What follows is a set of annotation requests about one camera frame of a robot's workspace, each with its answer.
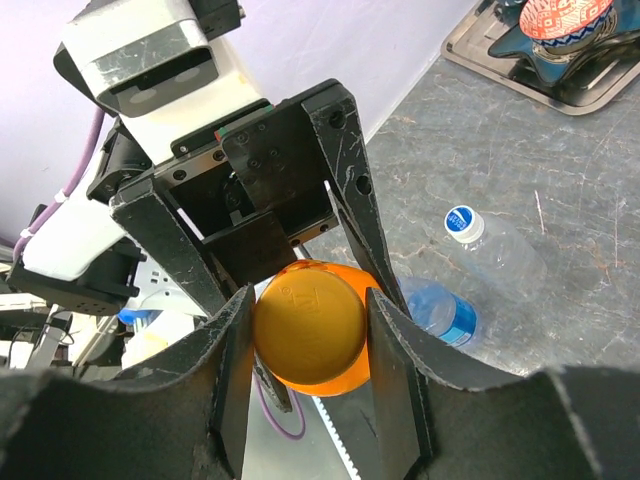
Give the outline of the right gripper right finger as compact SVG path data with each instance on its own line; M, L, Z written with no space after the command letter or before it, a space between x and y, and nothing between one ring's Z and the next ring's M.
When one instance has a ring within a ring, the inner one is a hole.
M389 479L635 479L639 375L487 365L367 293L379 452Z

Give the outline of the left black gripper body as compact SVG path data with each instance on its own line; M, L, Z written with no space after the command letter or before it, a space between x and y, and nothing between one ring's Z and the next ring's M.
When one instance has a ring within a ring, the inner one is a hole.
M304 100L256 101L177 140L155 166L154 184L203 245L217 252L223 233L271 212L294 261L295 246L336 224Z

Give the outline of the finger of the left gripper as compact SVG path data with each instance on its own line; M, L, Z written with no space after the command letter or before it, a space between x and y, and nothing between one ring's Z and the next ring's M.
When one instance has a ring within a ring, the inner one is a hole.
M152 177L126 183L109 202L111 218L146 259L138 264L139 289L128 310L163 310L205 316L221 341L233 343L228 300L293 261L293 248L271 212L256 214L222 234L217 252L191 232Z
M340 224L359 267L409 312L392 268L355 97L336 79L309 90L301 106L328 170Z

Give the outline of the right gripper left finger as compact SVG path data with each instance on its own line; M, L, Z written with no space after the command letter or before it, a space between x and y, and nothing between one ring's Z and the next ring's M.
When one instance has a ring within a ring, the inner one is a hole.
M211 320L108 381L1 376L5 479L238 479L253 368L246 286Z

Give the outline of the orange juice bottle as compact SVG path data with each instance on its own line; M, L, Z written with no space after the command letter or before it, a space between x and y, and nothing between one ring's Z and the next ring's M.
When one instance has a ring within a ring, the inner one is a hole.
M253 310L259 359L278 380L306 395L335 397L370 379L367 272L297 260L269 282Z

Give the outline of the orange bottle cap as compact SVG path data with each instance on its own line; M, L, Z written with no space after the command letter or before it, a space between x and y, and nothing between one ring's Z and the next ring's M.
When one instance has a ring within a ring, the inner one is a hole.
M257 353L279 379L318 385L346 373L361 355L364 303L337 275L288 271L268 285L253 311Z

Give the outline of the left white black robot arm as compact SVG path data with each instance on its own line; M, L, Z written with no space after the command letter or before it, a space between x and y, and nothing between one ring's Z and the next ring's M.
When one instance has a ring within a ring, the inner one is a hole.
M271 105L260 99L173 143L153 166L117 123L98 156L112 173L81 189L13 263L9 281L63 308L113 315L142 295L146 260L186 294L205 325L113 381L47 388L93 406L162 406L218 418L243 410L253 367L250 285L293 262L294 250L341 225L359 266L405 306L391 268L356 101L330 79Z

